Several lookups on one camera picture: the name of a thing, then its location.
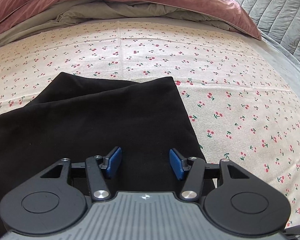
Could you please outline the grey bed sheet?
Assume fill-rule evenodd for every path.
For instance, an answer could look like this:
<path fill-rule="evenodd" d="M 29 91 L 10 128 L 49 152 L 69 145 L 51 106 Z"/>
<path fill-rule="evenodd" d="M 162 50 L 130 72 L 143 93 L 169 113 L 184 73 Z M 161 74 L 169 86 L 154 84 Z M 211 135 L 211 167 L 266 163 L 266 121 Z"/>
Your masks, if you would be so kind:
<path fill-rule="evenodd" d="M 281 75 L 300 99 L 300 62 L 265 34 L 262 34 L 262 40 L 247 36 L 244 40 Z"/>

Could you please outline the black pants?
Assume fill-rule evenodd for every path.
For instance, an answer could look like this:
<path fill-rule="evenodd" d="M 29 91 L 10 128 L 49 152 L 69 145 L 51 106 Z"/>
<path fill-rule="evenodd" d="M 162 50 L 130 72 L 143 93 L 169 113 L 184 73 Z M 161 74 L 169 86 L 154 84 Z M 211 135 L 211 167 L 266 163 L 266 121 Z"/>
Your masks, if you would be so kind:
<path fill-rule="evenodd" d="M 113 190 L 177 192 L 170 149 L 203 156 L 171 77 L 137 83 L 61 73 L 24 107 L 0 115 L 0 201 L 59 159 L 79 163 L 116 146 L 123 155 Z"/>

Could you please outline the mauve velvet duvet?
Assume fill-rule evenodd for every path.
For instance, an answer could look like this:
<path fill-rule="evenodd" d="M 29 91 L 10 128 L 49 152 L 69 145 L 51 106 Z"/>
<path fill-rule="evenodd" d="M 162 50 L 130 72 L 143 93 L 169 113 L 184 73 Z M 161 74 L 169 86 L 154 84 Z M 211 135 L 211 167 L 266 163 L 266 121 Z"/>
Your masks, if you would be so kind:
<path fill-rule="evenodd" d="M 161 16 L 261 38 L 253 20 L 234 0 L 0 0 L 0 46 L 89 20 Z"/>

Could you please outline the cherry print sheet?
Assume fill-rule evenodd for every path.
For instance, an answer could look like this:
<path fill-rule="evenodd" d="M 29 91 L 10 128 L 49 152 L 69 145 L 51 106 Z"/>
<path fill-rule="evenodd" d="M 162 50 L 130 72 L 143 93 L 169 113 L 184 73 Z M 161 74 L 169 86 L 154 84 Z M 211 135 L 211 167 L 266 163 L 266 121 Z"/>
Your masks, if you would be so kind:
<path fill-rule="evenodd" d="M 230 159 L 281 191 L 300 224 L 300 99 L 245 36 L 187 21 L 92 21 L 0 47 L 0 114 L 60 72 L 145 82 L 171 76 L 208 161 Z"/>

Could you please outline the grey quilted headboard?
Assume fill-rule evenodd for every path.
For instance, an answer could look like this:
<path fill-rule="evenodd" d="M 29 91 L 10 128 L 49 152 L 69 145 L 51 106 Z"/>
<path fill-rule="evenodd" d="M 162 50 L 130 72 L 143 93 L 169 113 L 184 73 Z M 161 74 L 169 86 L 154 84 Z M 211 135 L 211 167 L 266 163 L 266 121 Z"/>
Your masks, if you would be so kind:
<path fill-rule="evenodd" d="M 262 34 L 300 62 L 300 0 L 234 0 Z"/>

